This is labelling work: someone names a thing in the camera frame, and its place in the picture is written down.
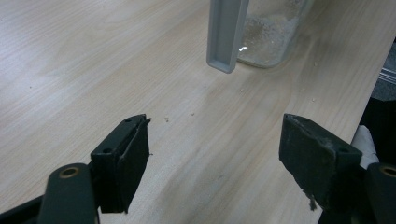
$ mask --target wooden table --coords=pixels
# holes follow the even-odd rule
[[[284,113],[350,142],[396,35],[392,0],[317,1],[281,65],[205,63],[209,1],[0,2],[0,212],[146,113],[148,168],[102,223],[317,223],[278,160]]]

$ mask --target gray plastic handle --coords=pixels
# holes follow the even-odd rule
[[[206,61],[225,73],[235,69],[248,0],[211,0]]]

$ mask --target wood grain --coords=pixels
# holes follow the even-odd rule
[[[317,223],[278,160],[285,112],[350,142],[396,35],[396,2],[318,0],[272,69],[205,63],[209,1],[0,1],[0,212],[146,113],[153,156],[102,223]]]

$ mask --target light wood surface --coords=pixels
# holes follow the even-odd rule
[[[128,215],[102,223],[317,223],[278,160],[285,112],[350,142],[396,35],[392,0],[318,0],[281,65],[205,63],[209,1],[0,1],[0,212],[146,113]]]

